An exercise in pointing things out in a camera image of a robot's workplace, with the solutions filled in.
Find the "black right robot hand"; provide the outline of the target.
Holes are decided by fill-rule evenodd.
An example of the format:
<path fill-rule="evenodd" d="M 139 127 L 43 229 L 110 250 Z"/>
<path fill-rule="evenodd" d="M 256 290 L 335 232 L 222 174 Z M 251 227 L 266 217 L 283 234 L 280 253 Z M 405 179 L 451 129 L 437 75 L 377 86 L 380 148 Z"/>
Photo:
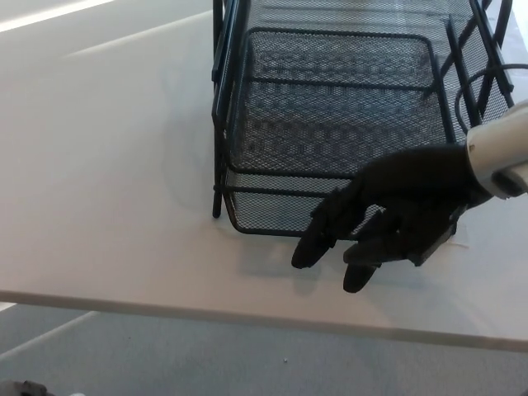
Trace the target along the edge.
<path fill-rule="evenodd" d="M 355 294 L 385 263 L 421 266 L 455 234 L 460 216 L 491 199 L 461 145 L 413 148 L 378 158 L 313 210 L 291 264 L 314 266 L 340 239 L 343 289 Z"/>

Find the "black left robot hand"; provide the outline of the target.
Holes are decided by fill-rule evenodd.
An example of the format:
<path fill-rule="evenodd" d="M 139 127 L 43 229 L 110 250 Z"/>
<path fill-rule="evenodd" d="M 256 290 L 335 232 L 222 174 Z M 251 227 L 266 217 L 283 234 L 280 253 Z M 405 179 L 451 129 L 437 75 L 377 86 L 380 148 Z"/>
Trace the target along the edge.
<path fill-rule="evenodd" d="M 47 396 L 48 389 L 45 385 L 33 381 L 6 381 L 3 385 L 6 395 L 15 396 Z"/>

